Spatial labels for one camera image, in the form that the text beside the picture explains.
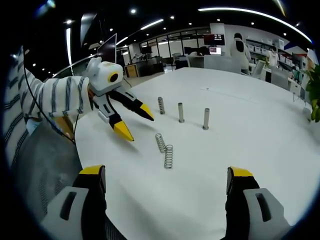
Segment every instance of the striped cloth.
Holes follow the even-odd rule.
[[[2,131],[9,166],[15,162],[19,149],[28,136],[25,118],[43,117],[29,92],[26,77],[37,103],[48,117],[77,115],[92,110],[87,77],[69,76],[42,82],[27,69],[25,76],[24,55],[21,48],[17,61],[8,74],[4,96]]]

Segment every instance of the white robot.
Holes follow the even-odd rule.
[[[134,140],[128,127],[111,105],[109,97],[141,117],[154,121],[148,106],[122,86],[123,68],[119,64],[102,61],[101,57],[92,58],[86,68],[85,76],[89,77],[89,87],[95,94],[93,97],[95,107],[109,118],[112,129],[124,139]]]

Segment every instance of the striped sleeve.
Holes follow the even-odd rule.
[[[20,104],[25,117],[38,118],[40,116],[39,107],[44,114],[50,117],[77,115],[92,110],[87,77],[69,76],[60,79],[51,78],[42,82],[26,69],[26,80],[23,55],[19,56],[17,70],[18,77],[14,81],[18,84]],[[29,91],[27,81],[38,104]]]

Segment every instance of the black ceiling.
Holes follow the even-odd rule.
[[[33,1],[24,6],[22,16],[26,22],[30,16],[35,16],[35,10],[39,9],[46,1]],[[33,18],[29,24],[24,25],[26,29],[25,49],[30,52],[26,55],[26,66],[32,68],[32,72],[39,78],[47,78],[48,72],[56,73],[60,69],[69,65],[66,47],[65,30],[68,27],[66,20],[73,20],[71,24],[71,54],[72,61],[90,55],[88,47],[99,40],[106,40],[112,34],[118,34],[118,41],[130,36],[123,44],[131,44],[134,40],[138,43],[152,37],[165,34],[180,29],[190,27],[208,27],[217,18],[222,23],[242,25],[251,27],[251,22],[255,22],[254,28],[265,30],[279,36],[287,33],[287,38],[291,42],[297,43],[300,47],[312,48],[313,46],[300,34],[291,30],[274,20],[267,19],[249,13],[215,11],[199,12],[199,8],[205,7],[238,7],[282,19],[291,25],[300,22],[299,29],[307,34],[313,42],[318,42],[315,17],[316,9],[310,7],[305,0],[299,5],[293,5],[292,1],[282,0],[286,16],[282,15],[279,7],[273,0],[118,0],[118,1],[79,1],[79,0],[55,0],[56,7],[49,9],[41,17]],[[135,8],[136,14],[131,14],[130,9]],[[97,13],[90,30],[88,31],[85,46],[80,46],[80,21],[84,13]],[[164,19],[162,23],[141,31],[140,28],[158,19]]]

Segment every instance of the white tabletop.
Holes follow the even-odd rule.
[[[166,73],[132,91],[155,117],[151,122],[112,102],[134,142],[119,138],[96,111],[79,120],[75,134],[82,166],[106,166],[106,213],[128,240],[222,238],[229,166],[251,171],[283,204],[291,225],[306,211],[319,184],[320,151],[302,114],[305,103],[293,102],[291,92],[201,68]],[[185,123],[178,122],[179,102]],[[156,133],[173,145],[173,169],[163,167]]]

